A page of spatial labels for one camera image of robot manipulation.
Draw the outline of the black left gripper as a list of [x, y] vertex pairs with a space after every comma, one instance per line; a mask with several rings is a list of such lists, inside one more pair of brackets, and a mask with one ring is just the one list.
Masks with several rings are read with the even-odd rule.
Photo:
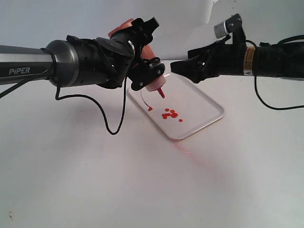
[[108, 39], [96, 38], [115, 71], [106, 72], [100, 87], [122, 87], [123, 80], [127, 77], [132, 81], [131, 89], [139, 91], [163, 75], [165, 65], [159, 57], [152, 58], [152, 49], [148, 45], [158, 27], [155, 17], [147, 21], [137, 18], [131, 22], [127, 33], [115, 33]]

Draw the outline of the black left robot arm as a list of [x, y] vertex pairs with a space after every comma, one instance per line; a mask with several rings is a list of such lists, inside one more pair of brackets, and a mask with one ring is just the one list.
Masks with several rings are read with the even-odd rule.
[[149, 44], [158, 28], [156, 19], [129, 20], [107, 38], [54, 40], [45, 48], [1, 46], [0, 82], [3, 85], [48, 80], [55, 86], [122, 86], [125, 78], [135, 91], [159, 90], [166, 82], [165, 65]]

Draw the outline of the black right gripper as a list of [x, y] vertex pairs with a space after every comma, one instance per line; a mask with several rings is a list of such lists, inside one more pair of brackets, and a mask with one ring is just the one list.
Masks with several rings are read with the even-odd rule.
[[242, 76], [246, 51], [244, 39], [233, 37], [232, 44], [226, 44], [230, 36], [213, 44], [191, 49], [187, 52], [188, 60], [170, 63], [171, 72], [200, 83], [220, 75]]

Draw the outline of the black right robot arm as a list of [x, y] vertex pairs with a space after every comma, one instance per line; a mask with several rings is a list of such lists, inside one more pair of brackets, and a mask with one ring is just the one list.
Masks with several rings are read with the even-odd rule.
[[186, 60], [170, 64], [171, 72], [194, 83], [218, 76], [262, 76], [284, 79], [304, 77], [304, 37], [283, 39], [276, 44], [261, 42], [258, 46], [248, 40], [222, 40], [188, 51]]

